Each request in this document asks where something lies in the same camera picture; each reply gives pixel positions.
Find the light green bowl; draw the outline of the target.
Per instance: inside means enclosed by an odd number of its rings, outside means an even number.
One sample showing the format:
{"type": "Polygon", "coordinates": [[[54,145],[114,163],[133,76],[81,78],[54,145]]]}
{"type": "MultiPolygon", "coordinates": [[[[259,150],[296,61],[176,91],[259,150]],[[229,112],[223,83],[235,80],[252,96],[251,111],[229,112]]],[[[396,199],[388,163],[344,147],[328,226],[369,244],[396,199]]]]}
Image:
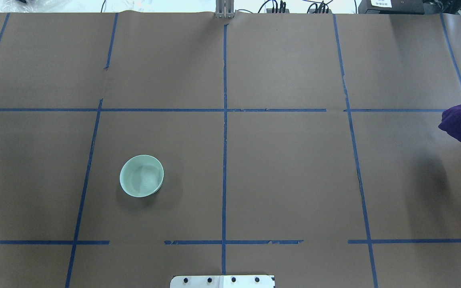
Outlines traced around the light green bowl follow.
{"type": "Polygon", "coordinates": [[[121,168],[120,186],[132,197],[143,198],[160,190],[164,181],[164,167],[151,155],[137,155],[121,168]]]}

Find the black box device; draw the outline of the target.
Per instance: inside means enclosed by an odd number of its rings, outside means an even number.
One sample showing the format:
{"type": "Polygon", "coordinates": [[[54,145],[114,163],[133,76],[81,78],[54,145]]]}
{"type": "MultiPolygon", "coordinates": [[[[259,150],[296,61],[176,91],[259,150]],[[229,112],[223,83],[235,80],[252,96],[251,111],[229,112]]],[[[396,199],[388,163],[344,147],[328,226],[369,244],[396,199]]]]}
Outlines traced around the black box device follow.
{"type": "Polygon", "coordinates": [[[362,0],[358,14],[425,14],[422,0],[362,0]]]}

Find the aluminium frame post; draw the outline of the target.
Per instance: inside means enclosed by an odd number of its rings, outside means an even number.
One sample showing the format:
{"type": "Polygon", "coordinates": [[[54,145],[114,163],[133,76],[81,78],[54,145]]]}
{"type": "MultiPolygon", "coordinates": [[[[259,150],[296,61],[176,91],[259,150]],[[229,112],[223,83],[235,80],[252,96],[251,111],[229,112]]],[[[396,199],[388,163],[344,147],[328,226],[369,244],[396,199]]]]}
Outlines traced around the aluminium frame post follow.
{"type": "Polygon", "coordinates": [[[216,18],[234,18],[235,8],[234,0],[216,0],[215,17],[216,18]]]}

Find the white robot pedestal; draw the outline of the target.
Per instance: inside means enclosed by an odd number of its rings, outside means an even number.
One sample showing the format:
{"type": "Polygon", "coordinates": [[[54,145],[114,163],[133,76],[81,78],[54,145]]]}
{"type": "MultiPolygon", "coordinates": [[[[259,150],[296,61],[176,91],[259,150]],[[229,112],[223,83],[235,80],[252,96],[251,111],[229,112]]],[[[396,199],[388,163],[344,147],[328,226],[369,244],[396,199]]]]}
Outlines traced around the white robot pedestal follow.
{"type": "Polygon", "coordinates": [[[272,275],[191,275],[175,276],[170,288],[275,288],[272,275]]]}

